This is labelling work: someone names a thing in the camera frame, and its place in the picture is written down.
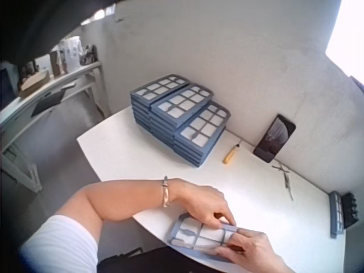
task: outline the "black smartphone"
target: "black smartphone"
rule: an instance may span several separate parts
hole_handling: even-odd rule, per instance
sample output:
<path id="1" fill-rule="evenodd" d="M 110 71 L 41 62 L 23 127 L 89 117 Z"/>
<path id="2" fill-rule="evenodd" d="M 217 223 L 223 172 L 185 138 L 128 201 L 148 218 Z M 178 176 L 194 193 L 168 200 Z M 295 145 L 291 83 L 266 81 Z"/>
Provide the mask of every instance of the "black smartphone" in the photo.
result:
<path id="1" fill-rule="evenodd" d="M 253 154 L 269 163 L 287 143 L 295 130 L 296 125 L 294 123 L 282 115 L 277 115 L 254 149 Z"/>

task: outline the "yellow screwdriver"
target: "yellow screwdriver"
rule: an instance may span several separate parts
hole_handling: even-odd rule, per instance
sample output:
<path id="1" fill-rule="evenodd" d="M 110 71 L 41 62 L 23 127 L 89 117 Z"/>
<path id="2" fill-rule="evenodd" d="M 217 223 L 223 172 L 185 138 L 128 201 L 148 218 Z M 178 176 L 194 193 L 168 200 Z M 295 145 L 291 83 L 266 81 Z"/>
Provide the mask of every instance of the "yellow screwdriver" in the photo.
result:
<path id="1" fill-rule="evenodd" d="M 236 144 L 231 150 L 230 152 L 225 156 L 224 160 L 222 161 L 223 164 L 228 164 L 230 162 L 230 160 L 233 158 L 235 152 L 240 148 L 240 143 L 242 142 L 242 140 L 240 140 L 240 142 L 238 144 Z"/>

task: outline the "gray floor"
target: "gray floor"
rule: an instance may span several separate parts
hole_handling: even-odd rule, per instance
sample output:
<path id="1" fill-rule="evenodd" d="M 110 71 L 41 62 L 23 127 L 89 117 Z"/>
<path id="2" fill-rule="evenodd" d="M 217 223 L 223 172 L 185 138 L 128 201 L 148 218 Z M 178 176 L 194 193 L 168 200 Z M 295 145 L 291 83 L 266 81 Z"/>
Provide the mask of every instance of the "gray floor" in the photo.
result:
<path id="1" fill-rule="evenodd" d="M 81 187 L 98 182 L 76 138 L 102 121 L 84 93 L 80 93 L 45 115 L 28 129 L 17 145 L 37 164 L 43 186 L 34 194 L 2 173 L 2 213 L 10 215 L 20 245 Z M 126 253 L 139 246 L 151 250 L 163 244 L 134 220 L 107 222 L 99 245 L 99 260 Z"/>

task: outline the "forearm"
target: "forearm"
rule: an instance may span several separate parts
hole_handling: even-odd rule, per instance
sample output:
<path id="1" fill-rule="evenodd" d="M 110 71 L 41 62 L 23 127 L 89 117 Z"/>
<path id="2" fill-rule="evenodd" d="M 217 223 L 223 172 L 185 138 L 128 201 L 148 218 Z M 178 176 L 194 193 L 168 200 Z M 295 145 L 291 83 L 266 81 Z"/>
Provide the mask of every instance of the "forearm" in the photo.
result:
<path id="1" fill-rule="evenodd" d="M 179 179 L 169 180 L 169 201 L 182 190 Z M 56 214 L 76 220 L 98 241 L 103 220 L 124 220 L 162 202 L 162 180 L 114 180 L 83 187 Z"/>

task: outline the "yellow handle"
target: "yellow handle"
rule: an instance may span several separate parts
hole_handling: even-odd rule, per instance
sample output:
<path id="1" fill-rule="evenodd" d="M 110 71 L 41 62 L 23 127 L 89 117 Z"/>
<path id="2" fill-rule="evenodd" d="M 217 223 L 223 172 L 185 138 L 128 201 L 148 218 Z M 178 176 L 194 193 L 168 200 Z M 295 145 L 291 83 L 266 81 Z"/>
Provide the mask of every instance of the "yellow handle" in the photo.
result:
<path id="1" fill-rule="evenodd" d="M 223 164 L 228 164 L 230 162 L 230 159 L 233 157 L 233 155 L 235 154 L 236 150 L 238 149 L 238 146 L 234 146 L 230 152 L 225 156 L 224 160 L 222 161 Z"/>

